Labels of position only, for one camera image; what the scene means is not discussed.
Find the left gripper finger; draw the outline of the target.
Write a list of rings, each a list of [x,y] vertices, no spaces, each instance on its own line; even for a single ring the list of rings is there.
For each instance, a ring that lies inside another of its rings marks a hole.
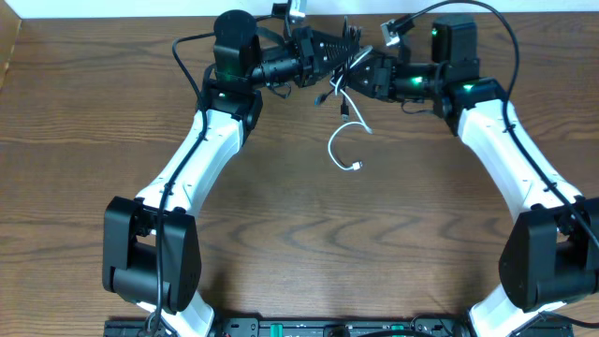
[[[333,70],[346,64],[360,49],[358,44],[326,44],[322,57],[322,75],[328,75]]]
[[[339,36],[313,30],[314,52],[323,59],[349,58],[360,50],[361,28],[344,18]]]

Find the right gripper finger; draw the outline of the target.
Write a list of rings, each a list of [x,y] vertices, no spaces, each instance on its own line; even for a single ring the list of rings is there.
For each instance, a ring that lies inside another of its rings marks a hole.
[[[378,67],[382,63],[382,53],[373,46],[361,48],[355,55],[354,60],[349,66],[348,73],[352,74],[361,70],[368,70],[372,67]]]
[[[375,66],[356,66],[349,72],[347,86],[369,98],[377,98]]]

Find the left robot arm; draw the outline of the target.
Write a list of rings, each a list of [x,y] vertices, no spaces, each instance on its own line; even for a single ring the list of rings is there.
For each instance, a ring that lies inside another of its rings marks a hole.
[[[358,53],[360,31],[339,36],[299,26],[285,5],[273,10],[282,34],[243,10],[215,21],[214,61],[192,87],[192,126],[176,153],[135,198],[114,198],[104,214],[102,284],[147,311],[141,321],[106,323],[108,336],[206,336],[213,308],[197,286],[200,209],[226,163],[254,130],[262,90],[287,97],[345,70]]]

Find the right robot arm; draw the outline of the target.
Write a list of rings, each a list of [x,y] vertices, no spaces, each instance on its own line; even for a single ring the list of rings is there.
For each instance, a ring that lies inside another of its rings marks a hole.
[[[598,202],[584,197],[540,152],[493,78],[479,74],[477,28],[469,15],[436,19],[431,61],[410,59],[411,16],[385,22],[397,56],[366,49],[340,82],[370,98],[432,103],[480,160],[514,226],[498,263],[500,283],[451,328],[454,336],[546,336],[575,320],[559,314],[598,290]]]

